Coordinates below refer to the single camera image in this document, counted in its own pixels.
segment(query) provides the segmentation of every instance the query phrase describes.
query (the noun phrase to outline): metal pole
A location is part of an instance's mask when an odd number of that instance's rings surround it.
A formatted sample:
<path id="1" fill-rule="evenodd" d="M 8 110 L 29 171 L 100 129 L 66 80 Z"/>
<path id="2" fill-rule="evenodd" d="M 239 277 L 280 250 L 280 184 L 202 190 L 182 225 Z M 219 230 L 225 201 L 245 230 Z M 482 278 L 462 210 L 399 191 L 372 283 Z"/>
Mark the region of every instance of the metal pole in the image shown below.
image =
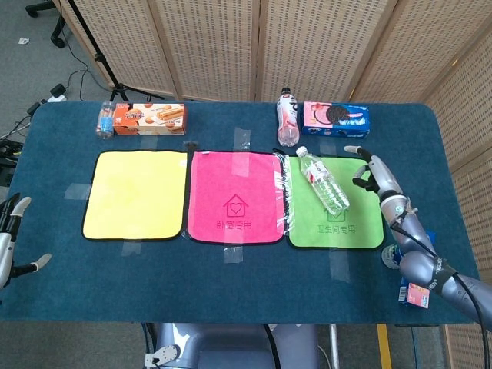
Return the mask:
<path id="1" fill-rule="evenodd" d="M 331 369 L 340 369 L 338 360 L 337 325 L 330 324 Z"/>

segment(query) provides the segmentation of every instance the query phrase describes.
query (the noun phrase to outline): bottle cap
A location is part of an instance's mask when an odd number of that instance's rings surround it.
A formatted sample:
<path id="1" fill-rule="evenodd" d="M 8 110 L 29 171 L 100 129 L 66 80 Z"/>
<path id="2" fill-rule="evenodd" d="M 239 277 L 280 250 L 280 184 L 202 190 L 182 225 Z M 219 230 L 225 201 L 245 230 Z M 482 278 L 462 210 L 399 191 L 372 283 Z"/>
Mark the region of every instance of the bottle cap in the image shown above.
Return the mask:
<path id="1" fill-rule="evenodd" d="M 306 149 L 305 146 L 301 146 L 295 151 L 295 153 L 298 155 L 299 158 L 302 158 L 308 153 L 308 150 Z"/>

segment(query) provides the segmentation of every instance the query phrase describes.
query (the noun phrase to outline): bottle label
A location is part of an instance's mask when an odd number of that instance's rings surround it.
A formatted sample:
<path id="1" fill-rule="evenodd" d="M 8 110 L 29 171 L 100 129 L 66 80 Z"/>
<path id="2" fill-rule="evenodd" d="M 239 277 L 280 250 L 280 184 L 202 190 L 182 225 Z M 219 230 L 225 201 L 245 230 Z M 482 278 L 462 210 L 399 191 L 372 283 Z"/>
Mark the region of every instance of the bottle label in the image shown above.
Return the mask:
<path id="1" fill-rule="evenodd" d="M 101 118 L 101 132 L 112 133 L 113 132 L 113 118 L 102 117 Z"/>
<path id="2" fill-rule="evenodd" d="M 314 163 L 311 163 L 304 172 L 304 176 L 311 184 L 315 183 L 318 180 L 322 180 L 329 175 L 330 173 L 328 172 L 324 164 L 320 161 L 315 161 Z"/>
<path id="3" fill-rule="evenodd" d="M 282 129 L 284 125 L 292 128 L 298 127 L 298 102 L 294 96 L 284 94 L 278 99 L 277 116 L 279 129 Z"/>

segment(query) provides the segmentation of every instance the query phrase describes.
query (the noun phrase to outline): pink towel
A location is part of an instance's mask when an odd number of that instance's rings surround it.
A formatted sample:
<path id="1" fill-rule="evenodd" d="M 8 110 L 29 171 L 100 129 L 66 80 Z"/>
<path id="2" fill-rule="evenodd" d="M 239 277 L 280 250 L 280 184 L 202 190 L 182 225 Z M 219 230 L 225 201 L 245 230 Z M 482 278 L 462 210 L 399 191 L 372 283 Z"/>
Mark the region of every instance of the pink towel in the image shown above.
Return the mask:
<path id="1" fill-rule="evenodd" d="M 250 152 L 196 152 L 188 232 L 197 241 L 219 244 L 279 241 L 284 233 L 279 159 Z"/>

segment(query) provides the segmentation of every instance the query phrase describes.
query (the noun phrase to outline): small snack package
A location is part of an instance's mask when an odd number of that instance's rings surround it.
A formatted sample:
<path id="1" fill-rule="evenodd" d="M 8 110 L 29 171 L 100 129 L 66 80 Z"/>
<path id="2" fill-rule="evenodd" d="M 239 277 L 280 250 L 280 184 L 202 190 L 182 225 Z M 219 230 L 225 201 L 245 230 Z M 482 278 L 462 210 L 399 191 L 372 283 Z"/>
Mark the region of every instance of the small snack package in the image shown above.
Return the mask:
<path id="1" fill-rule="evenodd" d="M 364 138 L 371 123 L 365 106 L 330 102 L 304 103 L 304 135 Z"/>
<path id="2" fill-rule="evenodd" d="M 113 125 L 119 135 L 185 135 L 185 104 L 116 104 Z"/>

